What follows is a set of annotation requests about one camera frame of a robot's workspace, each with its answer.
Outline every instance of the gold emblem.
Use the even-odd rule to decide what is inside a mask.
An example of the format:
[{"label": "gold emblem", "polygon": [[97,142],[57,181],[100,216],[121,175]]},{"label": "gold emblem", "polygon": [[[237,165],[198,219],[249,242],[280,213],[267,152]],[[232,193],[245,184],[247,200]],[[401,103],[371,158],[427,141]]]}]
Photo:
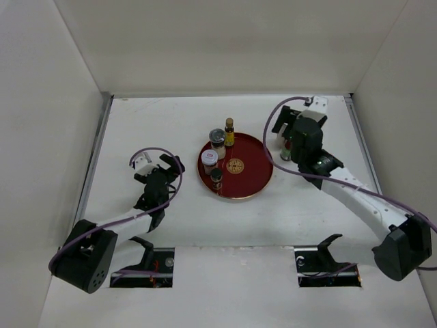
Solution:
[{"label": "gold emblem", "polygon": [[241,159],[230,159],[226,164],[226,168],[232,174],[240,174],[244,170],[244,163]]}]

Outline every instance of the spice jar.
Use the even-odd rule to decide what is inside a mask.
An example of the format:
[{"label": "spice jar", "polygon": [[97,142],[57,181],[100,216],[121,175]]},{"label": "spice jar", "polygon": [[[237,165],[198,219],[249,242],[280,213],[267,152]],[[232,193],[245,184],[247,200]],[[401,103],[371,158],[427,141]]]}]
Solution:
[{"label": "spice jar", "polygon": [[225,131],[221,128],[215,128],[210,132],[211,148],[217,152],[219,160],[226,156],[225,136]]},{"label": "spice jar", "polygon": [[217,167],[219,156],[215,150],[208,149],[202,152],[201,160],[205,173],[210,175],[211,171]]},{"label": "spice jar", "polygon": [[221,169],[213,169],[211,171],[212,188],[215,190],[221,189]]},{"label": "spice jar", "polygon": [[285,138],[283,136],[285,129],[287,128],[288,124],[284,123],[282,124],[281,129],[279,130],[277,136],[276,136],[276,143],[280,149],[284,146]]},{"label": "spice jar", "polygon": [[235,136],[234,136],[234,120],[231,118],[226,119],[226,139],[225,139],[225,146],[226,147],[232,147],[235,142]]},{"label": "spice jar", "polygon": [[281,158],[284,161],[290,162],[292,160],[292,147],[292,138],[286,139],[281,149]]}]

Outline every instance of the bottle cap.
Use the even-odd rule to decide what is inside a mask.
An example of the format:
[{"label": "bottle cap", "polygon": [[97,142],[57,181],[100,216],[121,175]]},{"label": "bottle cap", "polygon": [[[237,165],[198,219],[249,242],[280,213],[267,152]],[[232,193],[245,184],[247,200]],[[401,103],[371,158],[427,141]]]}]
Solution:
[{"label": "bottle cap", "polygon": [[202,164],[204,165],[207,166],[215,165],[219,160],[219,155],[215,150],[208,149],[202,152],[201,160],[202,160]]},{"label": "bottle cap", "polygon": [[210,141],[214,144],[224,143],[226,132],[221,128],[215,128],[210,132]]},{"label": "bottle cap", "polygon": [[231,127],[233,127],[233,126],[234,126],[234,120],[231,119],[231,118],[227,118],[227,119],[226,119],[226,127],[227,127],[227,128],[231,128]]},{"label": "bottle cap", "polygon": [[215,180],[220,180],[221,176],[222,176],[221,169],[215,168],[211,171],[211,178]]}]

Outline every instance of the white enclosure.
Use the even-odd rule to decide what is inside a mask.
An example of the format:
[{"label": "white enclosure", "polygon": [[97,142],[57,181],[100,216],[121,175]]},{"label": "white enclosure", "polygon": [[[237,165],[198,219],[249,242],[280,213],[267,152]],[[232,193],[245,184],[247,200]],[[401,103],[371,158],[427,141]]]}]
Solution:
[{"label": "white enclosure", "polygon": [[381,189],[437,222],[436,16],[434,0],[0,0],[0,326],[38,326],[101,92],[354,93]]},{"label": "white enclosure", "polygon": [[[182,188],[159,227],[141,235],[155,247],[175,247],[173,288],[123,290],[103,285],[88,295],[54,277],[39,327],[104,328],[148,322],[159,327],[323,323],[337,328],[349,327],[353,318],[356,328],[435,327],[417,273],[402,282],[385,277],[372,265],[371,248],[379,244],[376,235],[343,204],[301,177],[275,170],[264,190],[246,200],[217,197],[199,180],[195,165],[199,149],[217,122],[232,115],[238,131],[261,139],[268,112],[284,98],[277,94],[115,99],[83,216],[100,223],[131,208],[143,185],[132,179],[127,159],[145,140],[178,151],[186,168]],[[348,109],[350,98],[327,96],[327,101],[324,147],[376,190],[353,111]],[[292,106],[305,108],[302,102]],[[155,126],[165,129],[158,139]],[[280,161],[274,141],[269,135],[270,152]],[[149,154],[158,160],[159,152]],[[296,169],[294,163],[280,163]],[[317,245],[336,233],[343,237],[330,250],[338,261],[358,263],[362,288],[299,288],[293,247],[286,245]],[[80,318],[73,320],[79,312]]]}]

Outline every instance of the white wall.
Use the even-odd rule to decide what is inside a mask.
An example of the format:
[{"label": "white wall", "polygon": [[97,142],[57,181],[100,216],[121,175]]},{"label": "white wall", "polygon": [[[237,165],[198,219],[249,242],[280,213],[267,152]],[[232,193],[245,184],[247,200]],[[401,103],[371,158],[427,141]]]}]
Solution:
[{"label": "white wall", "polygon": [[[437,1],[409,0],[354,102],[383,191],[437,223],[436,17]],[[426,265],[437,266],[437,254]],[[422,273],[434,317],[436,279]]]},{"label": "white wall", "polygon": [[0,327],[36,327],[102,98],[52,0],[0,3]]},{"label": "white wall", "polygon": [[101,90],[353,92],[406,0],[55,0]]}]

